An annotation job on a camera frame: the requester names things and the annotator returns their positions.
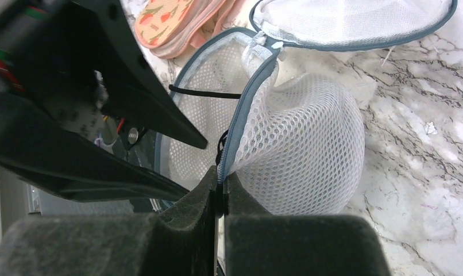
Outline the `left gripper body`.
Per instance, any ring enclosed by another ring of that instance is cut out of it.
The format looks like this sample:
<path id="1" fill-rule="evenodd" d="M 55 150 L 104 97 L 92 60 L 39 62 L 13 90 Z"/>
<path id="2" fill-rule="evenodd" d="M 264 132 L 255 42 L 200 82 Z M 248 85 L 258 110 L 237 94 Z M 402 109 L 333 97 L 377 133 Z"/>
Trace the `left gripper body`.
<path id="1" fill-rule="evenodd" d="M 68 25 L 70 1 L 17 1 L 1 14 L 0 94 L 31 102 L 59 127 L 94 143 L 104 116 L 124 121 L 122 131 L 148 128 L 105 108 L 102 74 L 76 68 Z"/>

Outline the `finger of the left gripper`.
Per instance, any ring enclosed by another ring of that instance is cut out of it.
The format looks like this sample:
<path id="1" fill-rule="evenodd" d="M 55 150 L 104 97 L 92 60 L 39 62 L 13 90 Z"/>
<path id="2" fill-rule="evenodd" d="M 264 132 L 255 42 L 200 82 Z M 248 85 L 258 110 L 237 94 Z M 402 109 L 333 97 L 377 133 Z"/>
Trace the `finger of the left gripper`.
<path id="1" fill-rule="evenodd" d="M 159 198 L 187 189 L 59 127 L 31 102 L 0 94 L 0 166 L 54 196 L 77 202 Z"/>
<path id="2" fill-rule="evenodd" d="M 102 74 L 114 116 L 204 149 L 206 138 L 177 108 L 130 30 L 120 1 L 70 1 L 76 68 Z"/>

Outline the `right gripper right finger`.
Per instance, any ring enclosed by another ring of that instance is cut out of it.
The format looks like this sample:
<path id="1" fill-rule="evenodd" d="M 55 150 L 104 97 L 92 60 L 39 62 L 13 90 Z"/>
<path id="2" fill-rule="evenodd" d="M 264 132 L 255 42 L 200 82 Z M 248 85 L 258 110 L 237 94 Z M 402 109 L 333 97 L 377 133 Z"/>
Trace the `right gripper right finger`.
<path id="1" fill-rule="evenodd" d="M 361 217 L 275 216 L 243 187 L 223 183 L 227 275 L 389 275 L 379 238 Z"/>

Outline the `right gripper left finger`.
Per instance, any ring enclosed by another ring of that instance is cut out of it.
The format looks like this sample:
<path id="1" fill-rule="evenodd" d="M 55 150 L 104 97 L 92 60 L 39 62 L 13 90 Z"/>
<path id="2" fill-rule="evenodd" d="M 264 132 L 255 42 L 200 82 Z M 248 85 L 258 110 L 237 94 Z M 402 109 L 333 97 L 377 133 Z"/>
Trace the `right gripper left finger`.
<path id="1" fill-rule="evenodd" d="M 163 213 L 49 216 L 15 223 L 0 275 L 216 275 L 217 168 Z"/>

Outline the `white mesh laundry bag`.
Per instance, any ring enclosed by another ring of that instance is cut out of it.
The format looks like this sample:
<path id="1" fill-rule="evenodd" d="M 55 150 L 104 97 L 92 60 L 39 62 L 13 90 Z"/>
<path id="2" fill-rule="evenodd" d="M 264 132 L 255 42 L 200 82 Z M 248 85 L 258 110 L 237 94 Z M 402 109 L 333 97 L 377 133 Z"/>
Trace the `white mesh laundry bag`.
<path id="1" fill-rule="evenodd" d="M 193 189 L 211 166 L 237 174 L 273 214 L 339 212 L 364 162 L 364 127 L 348 89 L 308 73 L 276 84 L 287 47 L 353 52 L 435 32 L 456 1 L 259 1 L 252 29 L 231 28 L 201 46 L 171 98 L 208 140 L 205 149 L 157 135 L 154 169 Z"/>

